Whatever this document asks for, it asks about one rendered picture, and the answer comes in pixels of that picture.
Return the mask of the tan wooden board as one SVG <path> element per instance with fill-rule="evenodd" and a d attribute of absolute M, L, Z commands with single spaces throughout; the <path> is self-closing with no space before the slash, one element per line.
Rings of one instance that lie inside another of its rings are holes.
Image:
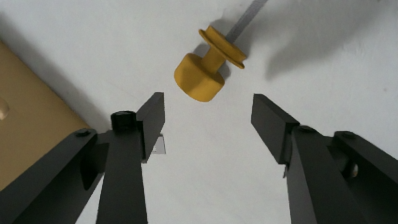
<path fill-rule="evenodd" d="M 0 191 L 78 129 L 90 128 L 0 42 Z"/>

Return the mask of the grey square plate with square hole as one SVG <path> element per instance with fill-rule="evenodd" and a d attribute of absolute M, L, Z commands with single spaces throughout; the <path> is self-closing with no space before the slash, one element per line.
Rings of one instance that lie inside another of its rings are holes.
<path fill-rule="evenodd" d="M 152 151 L 151 154 L 166 155 L 164 135 L 159 135 L 159 137 L 156 141 L 155 147 L 156 147 L 156 151 Z"/>

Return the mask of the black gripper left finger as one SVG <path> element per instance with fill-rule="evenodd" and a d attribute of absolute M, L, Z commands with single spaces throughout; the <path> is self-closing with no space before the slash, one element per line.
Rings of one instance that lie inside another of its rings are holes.
<path fill-rule="evenodd" d="M 76 224 L 103 175 L 95 224 L 148 224 L 141 163 L 165 123 L 164 92 L 110 118 L 107 132 L 72 132 L 1 190 L 0 224 Z"/>

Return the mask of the yellow door knob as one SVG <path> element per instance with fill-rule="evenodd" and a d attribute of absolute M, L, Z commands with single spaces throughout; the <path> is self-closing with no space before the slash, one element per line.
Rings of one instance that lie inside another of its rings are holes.
<path fill-rule="evenodd" d="M 266 0 L 252 0 L 226 36 L 208 25 L 198 34 L 211 47 L 203 58 L 187 53 L 174 71 L 178 87 L 189 97 L 199 102 L 209 102 L 221 90 L 225 82 L 217 71 L 225 60 L 240 69 L 245 54 L 233 42 L 259 11 Z"/>

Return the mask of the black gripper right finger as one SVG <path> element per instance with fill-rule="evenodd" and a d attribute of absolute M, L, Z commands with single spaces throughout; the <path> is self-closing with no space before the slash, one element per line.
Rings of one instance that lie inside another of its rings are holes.
<path fill-rule="evenodd" d="M 291 224 L 398 224 L 397 159 L 351 131 L 324 136 L 264 94 L 250 123 L 285 165 Z"/>

